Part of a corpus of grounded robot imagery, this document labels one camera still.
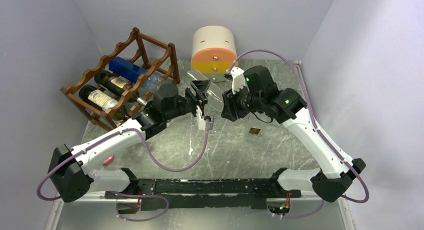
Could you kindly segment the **blue glass bottle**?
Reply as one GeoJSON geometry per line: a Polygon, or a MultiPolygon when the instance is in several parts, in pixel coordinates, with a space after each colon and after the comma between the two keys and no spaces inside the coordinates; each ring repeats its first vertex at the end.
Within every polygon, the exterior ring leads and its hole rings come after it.
{"type": "MultiPolygon", "coordinates": [[[[134,63],[121,57],[115,57],[113,60],[111,60],[108,64],[108,69],[116,74],[119,74],[134,84],[137,82],[140,75],[147,74],[148,72],[147,69],[135,65],[134,63]]],[[[160,75],[153,73],[141,85],[141,87],[147,91],[155,92],[163,83],[164,79],[160,75]]]]}

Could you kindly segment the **small clear glass bottle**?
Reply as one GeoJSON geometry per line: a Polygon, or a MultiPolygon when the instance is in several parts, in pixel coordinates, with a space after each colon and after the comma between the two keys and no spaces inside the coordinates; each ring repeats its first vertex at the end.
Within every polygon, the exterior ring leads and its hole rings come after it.
{"type": "Polygon", "coordinates": [[[224,107],[224,102],[222,98],[222,94],[224,90],[220,86],[218,86],[212,80],[208,79],[205,75],[203,75],[201,72],[199,72],[196,69],[188,70],[184,79],[187,85],[190,85],[191,81],[204,81],[204,80],[210,81],[210,85],[208,89],[205,91],[205,94],[208,100],[207,104],[213,107],[216,111],[221,112],[224,107]]]}

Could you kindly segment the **olive green wine bottle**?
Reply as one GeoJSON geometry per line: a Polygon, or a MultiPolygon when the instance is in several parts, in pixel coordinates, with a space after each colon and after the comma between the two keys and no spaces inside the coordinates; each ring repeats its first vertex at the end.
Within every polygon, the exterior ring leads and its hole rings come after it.
{"type": "MultiPolygon", "coordinates": [[[[125,91],[133,87],[131,82],[125,81],[119,76],[106,70],[100,70],[98,74],[94,76],[94,81],[106,88],[109,92],[115,94],[117,97],[120,97],[125,91]]],[[[138,91],[136,91],[127,101],[130,103],[138,103],[142,106],[145,106],[148,103],[145,99],[140,97],[138,91]]]]}

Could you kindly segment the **clear bottle black gold cap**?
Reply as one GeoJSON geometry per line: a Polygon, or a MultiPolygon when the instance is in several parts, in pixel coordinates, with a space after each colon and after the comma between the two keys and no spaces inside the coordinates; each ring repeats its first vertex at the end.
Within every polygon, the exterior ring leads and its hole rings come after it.
{"type": "Polygon", "coordinates": [[[257,118],[254,114],[250,113],[247,116],[244,139],[247,141],[256,141],[264,131],[265,127],[266,125],[262,122],[261,118],[257,118]]]}

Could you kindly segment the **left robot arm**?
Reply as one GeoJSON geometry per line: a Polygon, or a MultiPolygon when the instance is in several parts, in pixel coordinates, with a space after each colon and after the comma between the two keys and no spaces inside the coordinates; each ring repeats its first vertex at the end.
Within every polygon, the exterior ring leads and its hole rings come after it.
{"type": "Polygon", "coordinates": [[[204,115],[203,110],[208,102],[210,84],[209,80],[193,80],[181,96],[175,85],[165,83],[138,114],[129,117],[117,128],[71,148],[65,144],[56,147],[46,177],[58,192],[55,199],[70,203],[87,193],[99,191],[134,197],[138,193],[139,182],[129,169],[110,171],[97,167],[122,149],[145,144],[146,140],[165,130],[170,120],[186,114],[197,117],[199,127],[207,134],[212,120],[204,115]]]}

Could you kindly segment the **dark green labelled wine bottle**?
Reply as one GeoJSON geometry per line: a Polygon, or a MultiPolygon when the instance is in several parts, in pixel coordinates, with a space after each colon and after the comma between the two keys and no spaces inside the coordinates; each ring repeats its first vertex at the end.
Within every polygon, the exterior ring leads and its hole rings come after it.
{"type": "MultiPolygon", "coordinates": [[[[93,106],[99,111],[107,111],[115,107],[118,101],[111,96],[107,95],[103,91],[97,89],[93,85],[84,85],[78,92],[79,97],[89,105],[93,106]]],[[[128,118],[127,109],[122,106],[113,116],[112,119],[115,121],[122,121],[128,118]]]]}

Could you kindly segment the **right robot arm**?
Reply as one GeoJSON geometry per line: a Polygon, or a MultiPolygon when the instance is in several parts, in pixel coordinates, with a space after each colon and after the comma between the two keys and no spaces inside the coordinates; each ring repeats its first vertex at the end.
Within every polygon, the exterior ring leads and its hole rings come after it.
{"type": "Polygon", "coordinates": [[[222,94],[222,118],[235,122],[248,114],[264,113],[293,133],[319,165],[312,170],[279,170],[270,183],[270,192],[282,197],[292,190],[311,191],[329,203],[343,197],[365,169],[365,162],[352,158],[335,144],[315,122],[296,90],[279,90],[268,68],[234,67],[228,75],[232,83],[231,89],[222,94]]]}

